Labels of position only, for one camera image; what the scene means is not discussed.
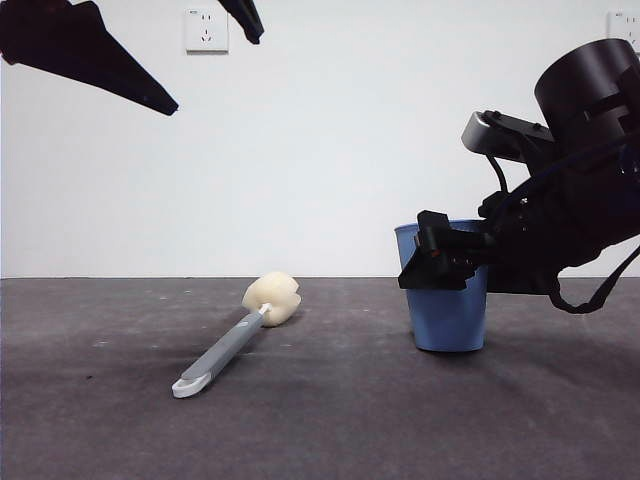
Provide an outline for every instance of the brush handle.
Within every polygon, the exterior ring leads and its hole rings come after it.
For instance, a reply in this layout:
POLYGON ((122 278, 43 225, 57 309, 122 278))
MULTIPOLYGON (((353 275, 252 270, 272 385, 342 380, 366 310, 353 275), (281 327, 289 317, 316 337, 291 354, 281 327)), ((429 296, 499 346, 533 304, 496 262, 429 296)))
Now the brush handle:
POLYGON ((195 380, 207 373, 216 377, 236 353, 260 330, 264 317, 261 313, 250 313, 218 340, 204 355, 187 368, 180 378, 195 380))

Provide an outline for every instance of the dark gray mat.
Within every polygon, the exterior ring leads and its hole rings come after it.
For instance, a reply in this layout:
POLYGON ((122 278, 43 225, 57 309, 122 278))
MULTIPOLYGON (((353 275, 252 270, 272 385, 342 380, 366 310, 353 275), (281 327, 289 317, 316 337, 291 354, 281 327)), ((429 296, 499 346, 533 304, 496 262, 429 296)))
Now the dark gray mat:
POLYGON ((296 317, 173 399, 248 283, 4 281, 2 478, 640 478, 640 280, 589 316, 491 296, 485 349, 437 355, 395 280, 304 279, 296 317))

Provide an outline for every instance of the sponge brush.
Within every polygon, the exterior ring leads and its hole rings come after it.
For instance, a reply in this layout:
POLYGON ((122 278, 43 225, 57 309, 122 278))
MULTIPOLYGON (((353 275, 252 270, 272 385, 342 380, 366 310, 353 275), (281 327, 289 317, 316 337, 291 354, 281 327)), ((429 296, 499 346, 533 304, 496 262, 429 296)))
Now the sponge brush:
POLYGON ((271 272, 249 285, 242 306, 257 312, 265 304, 271 308, 264 313, 265 327, 277 327, 295 313, 302 301, 296 292, 299 285, 291 276, 283 272, 271 272))

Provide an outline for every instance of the blue cup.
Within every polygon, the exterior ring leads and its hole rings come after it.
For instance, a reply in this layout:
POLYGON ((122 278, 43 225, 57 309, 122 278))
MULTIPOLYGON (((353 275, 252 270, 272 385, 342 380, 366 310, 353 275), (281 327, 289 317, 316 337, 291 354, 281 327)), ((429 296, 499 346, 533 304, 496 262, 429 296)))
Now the blue cup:
MULTIPOLYGON (((454 220, 451 228, 476 232, 480 220, 454 220)), ((416 250, 418 224, 396 228, 402 268, 416 250)), ((464 290, 407 290, 416 347, 435 352, 469 352, 484 345, 487 267, 476 270, 464 290)))

